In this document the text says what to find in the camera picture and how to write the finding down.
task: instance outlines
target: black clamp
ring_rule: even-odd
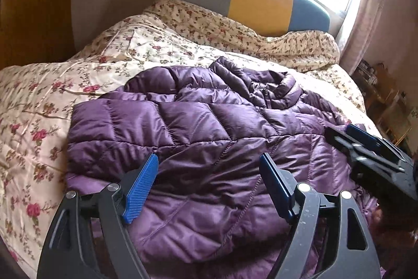
[[[300,279],[319,218],[326,218],[327,231],[311,279],[380,279],[373,240],[350,192],[318,193],[306,183],[297,183],[287,170],[278,169],[267,153],[260,157],[259,168],[277,213],[292,225],[290,240],[268,279]]]
[[[353,181],[380,203],[398,210],[418,208],[418,170],[399,148],[352,124],[345,132],[326,127],[325,139],[346,155]]]
[[[118,279],[149,279],[125,229],[141,212],[158,171],[151,154],[120,183],[101,192],[65,194],[49,227],[40,255],[38,279],[93,279],[100,273],[91,231],[91,218],[100,218],[107,251]]]

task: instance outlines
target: floral bedspread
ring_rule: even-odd
[[[220,56],[241,67],[291,72],[347,120],[378,134],[357,87],[336,64],[339,52],[330,35],[310,31],[260,37],[200,7],[158,0],[143,14],[103,32],[67,62],[0,71],[0,236],[30,278],[36,277],[43,241],[65,190],[73,106],[114,90],[142,70],[206,67]]]

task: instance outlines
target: quilted jacket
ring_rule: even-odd
[[[266,278],[289,226],[258,172],[263,152],[317,191],[351,191],[366,218],[376,205],[325,141],[329,124],[344,125],[336,108],[288,73],[239,69],[225,58],[209,68],[155,67],[75,106],[67,183],[97,192],[155,152],[157,178],[129,226],[150,276]]]

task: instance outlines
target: pink flower print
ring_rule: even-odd
[[[53,83],[52,84],[52,89],[53,90],[57,90],[57,89],[59,89],[60,87],[62,87],[64,85],[64,83],[62,83],[62,82],[60,82],[60,81],[57,81],[57,82],[55,82],[55,83]]]
[[[39,216],[39,214],[40,214],[40,206],[39,206],[39,204],[38,203],[36,203],[36,204],[28,204],[28,206],[26,208],[26,213],[31,218],[37,218]]]
[[[30,86],[29,86],[29,90],[30,91],[33,91],[37,86],[39,85],[39,83],[32,83]]]
[[[41,141],[47,137],[47,131],[45,129],[41,129],[37,132],[32,133],[33,137],[32,137],[32,141]]]
[[[13,252],[12,250],[9,250],[9,252],[10,252],[10,255],[12,256],[12,258],[15,261],[18,261],[19,260],[18,255],[15,252]]]
[[[19,127],[20,127],[20,123],[11,124],[10,130],[12,131],[12,134],[16,134],[16,131],[19,129]]]
[[[87,86],[87,87],[85,87],[83,89],[83,91],[86,92],[86,93],[91,93],[92,94],[92,93],[94,93],[95,91],[97,91],[99,89],[100,89],[100,85],[95,84],[93,86]]]

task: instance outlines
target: sheer curtain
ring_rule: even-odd
[[[370,44],[385,0],[352,0],[336,42],[341,51],[340,66],[352,74]]]

